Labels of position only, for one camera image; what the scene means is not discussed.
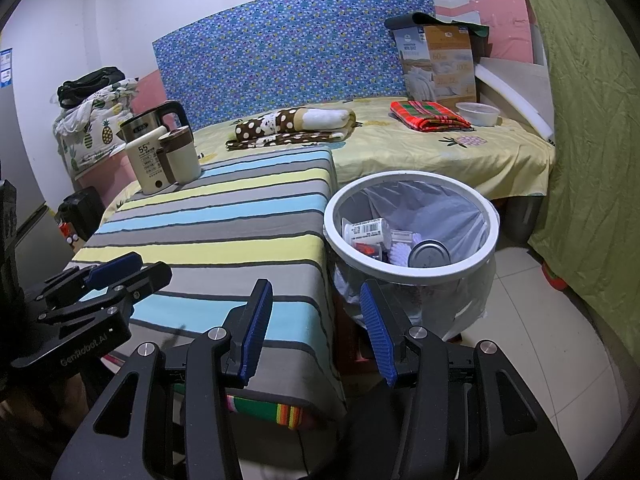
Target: refrigerator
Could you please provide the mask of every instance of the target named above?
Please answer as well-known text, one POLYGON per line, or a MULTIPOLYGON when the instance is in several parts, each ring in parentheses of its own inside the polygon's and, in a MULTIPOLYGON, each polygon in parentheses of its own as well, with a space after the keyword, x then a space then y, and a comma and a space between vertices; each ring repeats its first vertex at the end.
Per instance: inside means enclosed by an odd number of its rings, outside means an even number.
POLYGON ((0 88, 0 178, 7 179, 17 190, 19 238, 15 259, 18 282, 27 290, 63 270, 73 251, 50 214, 31 171, 18 125, 12 84, 0 88))

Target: blue gripper pad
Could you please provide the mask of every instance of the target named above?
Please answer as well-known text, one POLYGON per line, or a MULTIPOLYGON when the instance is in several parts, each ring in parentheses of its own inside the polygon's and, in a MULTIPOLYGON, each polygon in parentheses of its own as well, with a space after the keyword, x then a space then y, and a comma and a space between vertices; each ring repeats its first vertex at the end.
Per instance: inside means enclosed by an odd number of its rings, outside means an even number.
POLYGON ((238 378, 246 386, 255 375, 255 369, 258 367, 258 359, 262 351, 262 343, 267 333, 267 325, 271 317, 271 308, 273 307, 273 287, 271 282, 264 280, 265 285, 262 289, 260 299, 258 300, 254 317, 249 325, 244 341, 242 342, 242 363, 238 378))
POLYGON ((360 309, 364 323, 367 325, 378 371, 386 379, 386 384, 393 388, 398 379, 398 372, 394 365, 394 346, 367 283, 363 283, 360 287, 360 309))
POLYGON ((101 290, 135 274, 141 268, 142 256, 134 252, 127 253, 92 269, 84 284, 89 290, 101 290))

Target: headboard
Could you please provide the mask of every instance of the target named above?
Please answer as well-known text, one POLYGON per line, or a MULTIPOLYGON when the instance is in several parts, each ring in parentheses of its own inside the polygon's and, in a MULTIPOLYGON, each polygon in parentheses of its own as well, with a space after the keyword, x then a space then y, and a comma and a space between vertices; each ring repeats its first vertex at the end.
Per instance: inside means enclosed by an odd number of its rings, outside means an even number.
POLYGON ((277 107, 405 95, 389 16, 433 0, 255 0, 153 44, 194 129, 277 107))

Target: trash can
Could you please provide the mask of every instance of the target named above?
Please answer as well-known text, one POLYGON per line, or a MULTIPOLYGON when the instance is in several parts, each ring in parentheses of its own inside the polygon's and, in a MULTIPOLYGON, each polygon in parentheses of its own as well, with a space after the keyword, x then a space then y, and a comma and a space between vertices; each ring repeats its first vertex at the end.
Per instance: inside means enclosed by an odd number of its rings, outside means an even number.
POLYGON ((324 234, 337 258, 330 262, 347 314, 364 326, 360 287, 376 278, 413 324, 443 339, 459 334, 484 314, 495 275, 500 220, 494 206, 461 182, 423 171, 387 171, 348 184, 329 200, 324 234), (391 229, 437 240, 450 264, 414 268, 373 259, 342 238, 342 225, 384 218, 391 229))

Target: metal screw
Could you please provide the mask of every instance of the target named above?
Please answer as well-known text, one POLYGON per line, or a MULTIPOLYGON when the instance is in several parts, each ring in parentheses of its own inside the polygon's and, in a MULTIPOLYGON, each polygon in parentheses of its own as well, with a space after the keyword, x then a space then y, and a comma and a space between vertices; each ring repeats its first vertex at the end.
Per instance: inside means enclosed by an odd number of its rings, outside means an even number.
POLYGON ((423 326, 412 326, 409 329, 409 335, 414 339, 424 339, 427 337, 427 329, 423 326))
POLYGON ((153 343, 142 343, 142 345, 138 347, 138 353, 142 356, 151 355, 155 351, 156 347, 153 343))
POLYGON ((209 330, 207 332, 207 336, 209 337, 209 339, 217 341, 218 339, 223 339, 226 336, 226 330, 221 326, 217 326, 209 330))
POLYGON ((498 346, 493 341, 482 341, 480 349, 485 354, 495 354, 498 351, 498 346))

